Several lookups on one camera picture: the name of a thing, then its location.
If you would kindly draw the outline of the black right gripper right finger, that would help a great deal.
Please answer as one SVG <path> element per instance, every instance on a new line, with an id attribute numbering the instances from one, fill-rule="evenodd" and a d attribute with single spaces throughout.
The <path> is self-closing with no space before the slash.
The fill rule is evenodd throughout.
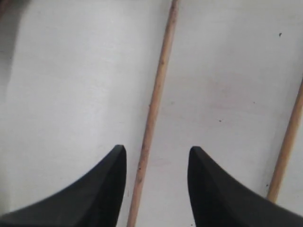
<path id="1" fill-rule="evenodd" d="M 201 147 L 189 152 L 187 185 L 197 227 L 301 227 L 303 218 L 254 193 Z"/>

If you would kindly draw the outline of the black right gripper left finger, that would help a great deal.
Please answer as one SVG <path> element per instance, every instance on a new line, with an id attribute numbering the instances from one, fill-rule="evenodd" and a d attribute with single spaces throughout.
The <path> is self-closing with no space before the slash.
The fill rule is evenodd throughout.
<path id="1" fill-rule="evenodd" d="M 115 227 L 125 192 L 126 149 L 116 145 L 56 194 L 0 217 L 2 227 Z"/>

